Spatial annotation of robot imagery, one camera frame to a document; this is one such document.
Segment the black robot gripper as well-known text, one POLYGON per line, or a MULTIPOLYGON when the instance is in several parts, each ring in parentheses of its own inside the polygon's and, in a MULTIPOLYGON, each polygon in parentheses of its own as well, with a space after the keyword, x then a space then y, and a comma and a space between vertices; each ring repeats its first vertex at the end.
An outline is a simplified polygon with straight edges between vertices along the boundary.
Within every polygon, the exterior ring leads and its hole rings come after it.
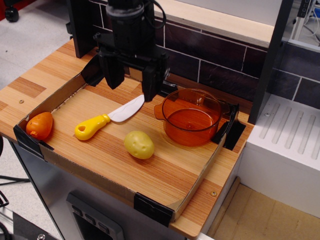
POLYGON ((156 45, 157 25, 153 7, 106 7, 112 32, 96 33, 99 64, 107 82, 116 89, 125 79, 125 68, 142 73, 144 101, 151 102, 169 75, 167 53, 156 45))

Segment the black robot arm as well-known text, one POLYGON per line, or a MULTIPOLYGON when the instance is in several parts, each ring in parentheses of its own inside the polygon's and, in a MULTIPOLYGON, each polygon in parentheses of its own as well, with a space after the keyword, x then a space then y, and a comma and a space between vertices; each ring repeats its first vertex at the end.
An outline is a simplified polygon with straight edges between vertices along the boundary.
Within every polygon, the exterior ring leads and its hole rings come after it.
POLYGON ((117 88, 125 77, 125 68, 142 73, 144 100, 151 102, 169 76, 166 51, 156 45, 156 30, 164 27, 167 17, 156 25, 155 0, 110 0, 106 14, 112 33, 96 33, 97 55, 108 86, 117 88))

